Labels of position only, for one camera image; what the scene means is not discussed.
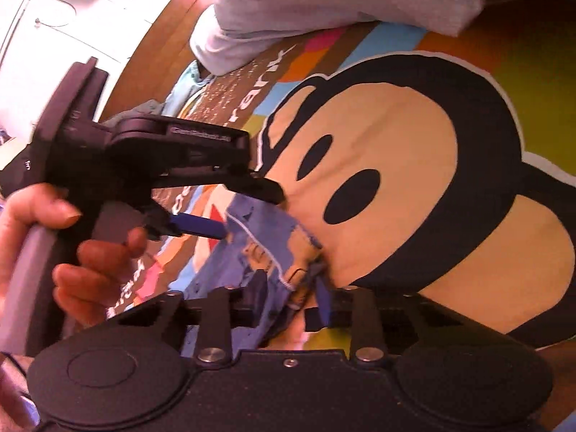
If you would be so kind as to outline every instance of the monkey ear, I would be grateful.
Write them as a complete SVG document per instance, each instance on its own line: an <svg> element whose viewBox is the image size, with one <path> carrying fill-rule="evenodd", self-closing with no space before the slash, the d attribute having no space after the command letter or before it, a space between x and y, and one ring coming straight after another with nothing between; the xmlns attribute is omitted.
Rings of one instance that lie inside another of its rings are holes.
<svg viewBox="0 0 576 432"><path fill-rule="evenodd" d="M290 91L278 104L278 107L266 118L264 127L258 135L258 169L266 174L274 165L280 153L286 148L307 118L299 118L297 113L325 79L312 76Z"/></svg>

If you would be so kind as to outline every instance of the wooden panel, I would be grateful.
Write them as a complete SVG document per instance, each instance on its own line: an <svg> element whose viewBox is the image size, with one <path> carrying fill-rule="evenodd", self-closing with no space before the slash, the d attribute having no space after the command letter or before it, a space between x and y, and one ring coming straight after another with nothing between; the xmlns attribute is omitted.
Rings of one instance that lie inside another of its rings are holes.
<svg viewBox="0 0 576 432"><path fill-rule="evenodd" d="M120 75L101 121L149 99L163 101L194 60L192 30L213 0L171 0L152 24Z"/></svg>

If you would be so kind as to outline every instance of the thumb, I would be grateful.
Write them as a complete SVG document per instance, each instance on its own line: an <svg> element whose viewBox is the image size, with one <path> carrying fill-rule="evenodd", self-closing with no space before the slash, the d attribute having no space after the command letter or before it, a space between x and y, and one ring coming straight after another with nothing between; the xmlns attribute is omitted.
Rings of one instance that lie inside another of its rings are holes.
<svg viewBox="0 0 576 432"><path fill-rule="evenodd" d="M48 184L36 184L12 194L0 214L0 296L6 294L14 264L31 225L65 229L81 212Z"/></svg>

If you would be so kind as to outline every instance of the cartoon monkey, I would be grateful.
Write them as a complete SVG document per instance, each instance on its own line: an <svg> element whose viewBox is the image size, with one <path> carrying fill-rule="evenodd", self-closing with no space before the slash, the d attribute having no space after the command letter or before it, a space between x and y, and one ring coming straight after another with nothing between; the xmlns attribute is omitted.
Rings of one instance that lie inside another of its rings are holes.
<svg viewBox="0 0 576 432"><path fill-rule="evenodd" d="M312 76L258 143L336 285L419 291L535 347L576 334L576 179L523 149L487 73L413 52Z"/></svg>

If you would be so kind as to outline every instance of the silver screw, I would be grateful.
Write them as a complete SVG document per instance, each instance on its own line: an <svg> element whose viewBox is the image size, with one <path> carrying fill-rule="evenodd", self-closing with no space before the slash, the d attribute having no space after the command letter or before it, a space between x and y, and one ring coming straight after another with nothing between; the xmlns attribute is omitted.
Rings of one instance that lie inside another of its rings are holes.
<svg viewBox="0 0 576 432"><path fill-rule="evenodd" d="M298 361L296 359L285 359L284 360L284 367L296 367L298 365Z"/></svg>
<svg viewBox="0 0 576 432"><path fill-rule="evenodd" d="M356 358L362 362L376 362L384 357L384 352L377 347L361 347L356 351Z"/></svg>
<svg viewBox="0 0 576 432"><path fill-rule="evenodd" d="M198 354L198 360L206 363L222 362L224 357L226 357L226 353L219 347L207 347Z"/></svg>

